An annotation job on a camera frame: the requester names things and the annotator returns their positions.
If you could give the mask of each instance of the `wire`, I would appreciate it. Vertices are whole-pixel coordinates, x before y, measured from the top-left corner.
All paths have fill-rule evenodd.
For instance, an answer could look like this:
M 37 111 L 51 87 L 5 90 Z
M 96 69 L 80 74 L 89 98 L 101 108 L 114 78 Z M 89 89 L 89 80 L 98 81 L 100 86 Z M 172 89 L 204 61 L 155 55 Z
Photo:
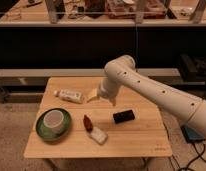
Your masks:
M 147 164 L 147 161 L 146 161 L 145 157 L 142 157 L 142 160 L 144 162 L 144 165 L 146 166 L 146 170 L 149 171 L 149 168 L 147 166 L 148 164 Z
M 164 127 L 165 127 L 165 130 L 166 130 L 168 139 L 170 139 L 170 134 L 169 134 L 169 132 L 168 132 L 168 127 L 167 127 L 167 125 L 166 125 L 164 122 L 163 122 L 163 125 L 164 125 Z
M 172 158 L 174 159 L 174 162 L 176 163 L 178 169 L 180 168 L 180 165 L 179 165 L 179 162 L 178 160 L 176 159 L 176 157 L 174 155 L 172 155 Z
M 175 169 L 175 166 L 173 165 L 173 162 L 172 162 L 172 160 L 171 160 L 171 157 L 168 157 L 168 160 L 169 160 L 169 162 L 170 162 L 170 164 L 171 164 L 171 167 L 172 167 L 173 171 L 175 171 L 176 169 Z
M 194 149 L 195 149 L 195 151 L 196 151 L 196 153 L 198 154 L 198 155 L 200 155 L 200 153 L 199 153 L 199 151 L 197 150 L 197 148 L 196 148 L 196 144 L 192 144 L 193 145 L 193 147 L 194 147 Z M 202 155 L 200 155 L 200 158 L 206 163 L 206 159 L 205 158 L 203 158 L 202 157 Z
M 198 155 L 196 157 L 194 157 L 191 161 L 189 161 L 188 164 L 186 165 L 186 167 L 179 168 L 178 171 L 194 171 L 193 169 L 189 168 L 189 166 L 193 162 L 195 162 L 197 159 L 201 158 L 201 156 L 205 153 L 205 150 L 206 150 L 206 147 L 204 144 L 202 152 L 201 153 L 198 152 L 197 153 Z

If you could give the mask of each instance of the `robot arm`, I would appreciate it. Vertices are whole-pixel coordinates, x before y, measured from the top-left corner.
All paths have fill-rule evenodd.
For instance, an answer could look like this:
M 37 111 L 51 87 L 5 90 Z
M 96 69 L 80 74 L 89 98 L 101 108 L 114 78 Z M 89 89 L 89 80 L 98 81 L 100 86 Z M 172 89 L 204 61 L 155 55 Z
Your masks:
M 206 100 L 177 90 L 138 74 L 135 62 L 128 55 L 108 62 L 98 87 L 98 96 L 113 99 L 124 85 L 146 97 L 184 121 L 206 138 Z

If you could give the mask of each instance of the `teacup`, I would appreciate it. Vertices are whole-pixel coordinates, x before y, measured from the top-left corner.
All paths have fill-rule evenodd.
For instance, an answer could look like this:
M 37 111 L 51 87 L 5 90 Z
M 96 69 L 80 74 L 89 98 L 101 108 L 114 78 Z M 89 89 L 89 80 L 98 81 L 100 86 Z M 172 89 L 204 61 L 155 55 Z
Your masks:
M 59 110 L 51 110 L 44 116 L 43 123 L 52 132 L 59 134 L 63 131 L 64 115 Z

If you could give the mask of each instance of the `green saucer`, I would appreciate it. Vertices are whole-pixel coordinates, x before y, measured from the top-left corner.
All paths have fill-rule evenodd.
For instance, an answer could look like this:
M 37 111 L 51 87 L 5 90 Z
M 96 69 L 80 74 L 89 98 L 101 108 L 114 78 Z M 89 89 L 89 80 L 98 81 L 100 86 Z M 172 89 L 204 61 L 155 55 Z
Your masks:
M 64 115 L 64 128 L 63 128 L 62 132 L 59 133 L 59 134 L 56 134 L 56 133 L 52 132 L 49 128 L 47 128 L 43 124 L 44 116 L 52 110 L 59 110 Z M 69 131 L 70 125 L 71 125 L 71 116 L 70 116 L 70 114 L 62 108 L 53 108 L 53 109 L 50 109 L 50 110 L 44 112 L 38 118 L 38 120 L 36 122 L 36 132 L 37 132 L 38 136 L 41 139 L 43 139 L 44 141 L 56 141 L 56 140 L 60 139 L 64 134 L 66 134 Z

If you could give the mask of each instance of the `table top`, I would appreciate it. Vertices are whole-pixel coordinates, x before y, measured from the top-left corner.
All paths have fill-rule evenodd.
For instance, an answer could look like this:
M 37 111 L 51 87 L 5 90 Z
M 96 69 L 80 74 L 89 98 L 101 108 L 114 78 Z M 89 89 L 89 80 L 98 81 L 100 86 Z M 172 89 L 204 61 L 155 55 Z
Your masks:
M 102 77 L 52 77 L 49 79 L 38 117 L 50 108 L 64 108 L 72 117 L 71 131 L 56 143 L 42 141 L 35 123 L 24 152 L 26 158 L 101 158 L 171 156 L 172 150 L 157 106 L 138 93 L 121 87 L 116 106 L 106 99 L 75 104 L 54 97 L 54 90 L 71 89 L 87 96 Z M 113 113 L 132 109 L 135 120 L 115 124 Z M 86 114 L 108 134 L 103 145 L 88 137 L 83 126 Z

